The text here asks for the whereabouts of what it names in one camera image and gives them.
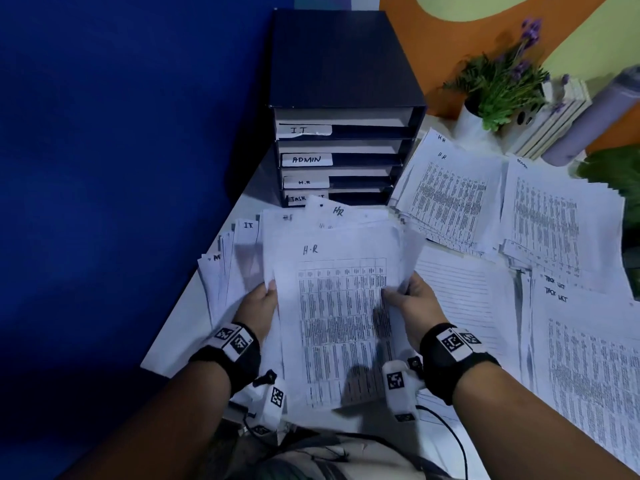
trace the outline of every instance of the orange wall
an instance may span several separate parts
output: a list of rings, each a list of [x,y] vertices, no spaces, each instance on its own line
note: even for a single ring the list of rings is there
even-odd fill
[[[416,0],[380,0],[429,104],[429,113],[456,118],[463,96],[444,91],[469,55],[496,54],[520,36],[525,18],[542,18],[541,42],[533,58],[544,61],[605,0],[526,0],[471,22],[450,22],[425,12]],[[640,143],[640,105],[589,149]]]

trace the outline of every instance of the white pot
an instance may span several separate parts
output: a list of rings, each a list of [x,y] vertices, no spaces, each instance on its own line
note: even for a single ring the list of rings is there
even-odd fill
[[[459,143],[486,142],[488,139],[494,139],[491,130],[482,128],[482,118],[471,114],[466,105],[462,106],[451,135]]]

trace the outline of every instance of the hand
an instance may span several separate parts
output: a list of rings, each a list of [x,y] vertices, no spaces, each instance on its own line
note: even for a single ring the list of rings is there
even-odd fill
[[[402,295],[391,288],[385,288],[382,296],[389,305],[400,309],[404,318],[406,336],[416,351],[420,351],[420,342],[432,327],[438,323],[449,323],[435,293],[415,271],[409,278],[409,295]]]
[[[271,329],[271,320],[277,304],[276,281],[271,280],[268,290],[264,283],[260,283],[243,298],[234,316],[234,322],[247,325],[262,344]]]

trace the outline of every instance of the forearm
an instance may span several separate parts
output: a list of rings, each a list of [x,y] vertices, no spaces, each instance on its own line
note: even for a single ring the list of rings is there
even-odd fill
[[[462,376],[453,405],[493,480],[637,478],[492,363]]]
[[[230,397],[217,363],[190,363],[63,479],[182,479],[195,471]]]

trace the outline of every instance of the potted plant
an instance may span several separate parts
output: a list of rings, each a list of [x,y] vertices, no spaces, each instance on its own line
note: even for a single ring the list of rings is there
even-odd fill
[[[510,122],[517,109],[544,103],[541,84],[549,72],[525,58],[540,39],[540,27],[540,20],[525,20],[514,46],[494,59],[485,54],[469,59],[457,78],[444,84],[467,95],[452,131],[456,140],[487,137]]]

